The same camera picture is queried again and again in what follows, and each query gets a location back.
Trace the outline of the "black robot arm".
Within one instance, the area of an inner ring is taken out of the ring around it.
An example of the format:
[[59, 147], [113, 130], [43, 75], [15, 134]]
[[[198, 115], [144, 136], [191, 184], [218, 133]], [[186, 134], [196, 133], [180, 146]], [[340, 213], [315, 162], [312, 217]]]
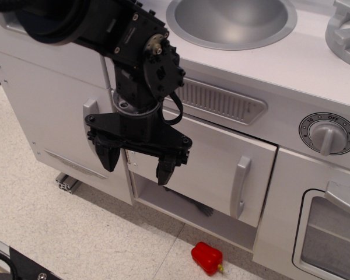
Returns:
[[154, 156], [163, 186], [187, 163], [192, 140], [174, 128], [181, 117], [163, 116], [166, 97], [183, 109], [176, 90], [186, 73], [154, 11], [138, 1], [0, 1], [0, 12], [14, 13], [38, 42], [76, 43], [112, 60], [116, 111], [85, 117], [88, 139], [106, 170], [115, 169], [122, 149]]

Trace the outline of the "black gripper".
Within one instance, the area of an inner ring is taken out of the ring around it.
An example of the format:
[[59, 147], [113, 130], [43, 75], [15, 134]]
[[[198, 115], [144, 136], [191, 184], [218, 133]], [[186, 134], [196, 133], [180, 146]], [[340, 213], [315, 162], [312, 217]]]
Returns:
[[109, 172], [116, 168], [121, 149], [159, 158], [159, 186], [169, 182], [176, 165], [188, 162], [192, 140], [165, 124], [157, 114], [144, 118], [128, 118], [119, 113], [89, 114], [85, 124], [90, 128], [88, 140]]

